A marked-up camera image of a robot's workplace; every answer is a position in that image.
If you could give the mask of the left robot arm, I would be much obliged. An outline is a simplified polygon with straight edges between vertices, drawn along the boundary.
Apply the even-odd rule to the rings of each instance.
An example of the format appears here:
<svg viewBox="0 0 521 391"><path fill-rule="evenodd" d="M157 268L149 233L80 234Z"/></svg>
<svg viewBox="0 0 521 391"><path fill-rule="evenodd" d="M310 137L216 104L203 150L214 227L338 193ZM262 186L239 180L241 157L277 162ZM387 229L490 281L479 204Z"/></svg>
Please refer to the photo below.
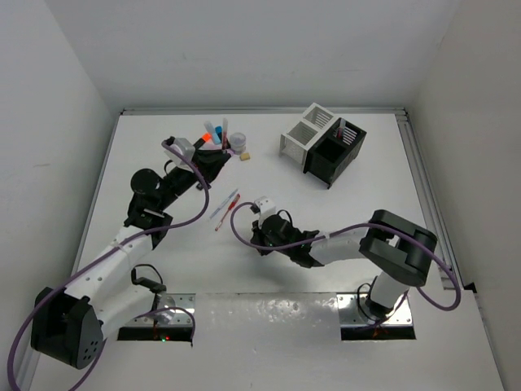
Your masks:
<svg viewBox="0 0 521 391"><path fill-rule="evenodd" d="M191 163L161 177L140 169L130 180L134 193L123 226L98 259L64 287L43 289L35 302L31 346L36 351L83 369L103 342L131 319L152 309L163 283L139 278L135 268L166 235L172 216L165 210L202 178L210 184L231 155L222 150L190 152Z"/></svg>

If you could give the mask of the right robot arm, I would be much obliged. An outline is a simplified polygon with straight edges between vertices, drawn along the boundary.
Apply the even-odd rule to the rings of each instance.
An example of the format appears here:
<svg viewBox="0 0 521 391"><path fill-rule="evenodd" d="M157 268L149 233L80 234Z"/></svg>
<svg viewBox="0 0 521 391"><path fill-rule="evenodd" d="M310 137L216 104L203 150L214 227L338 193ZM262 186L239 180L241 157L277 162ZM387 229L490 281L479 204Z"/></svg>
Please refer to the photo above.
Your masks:
<svg viewBox="0 0 521 391"><path fill-rule="evenodd" d="M322 231L301 231L290 220L274 214L263 222L252 223L250 243L260 248L260 254L267 255L273 247L312 239L312 243L281 251L304 268L363 257L370 260L381 272L370 284L366 308L373 319L382 319L392 312L408 288L425 285L431 265L431 259L421 248L401 236L410 237L431 252L436 249L438 239L431 231L384 209L375 211L370 223L378 227L362 227L318 240L318 236L324 235Z"/></svg>

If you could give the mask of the blue gel pen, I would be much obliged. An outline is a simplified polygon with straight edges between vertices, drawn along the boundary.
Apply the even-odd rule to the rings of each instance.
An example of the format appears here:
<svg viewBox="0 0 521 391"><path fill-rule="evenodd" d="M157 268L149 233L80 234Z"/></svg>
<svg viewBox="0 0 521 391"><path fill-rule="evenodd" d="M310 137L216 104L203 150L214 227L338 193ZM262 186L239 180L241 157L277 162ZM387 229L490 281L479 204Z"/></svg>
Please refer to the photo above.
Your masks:
<svg viewBox="0 0 521 391"><path fill-rule="evenodd" d="M218 206L217 208L210 214L208 217L208 220L213 219L229 202L232 201L234 196L239 191L238 188L234 189Z"/></svg>

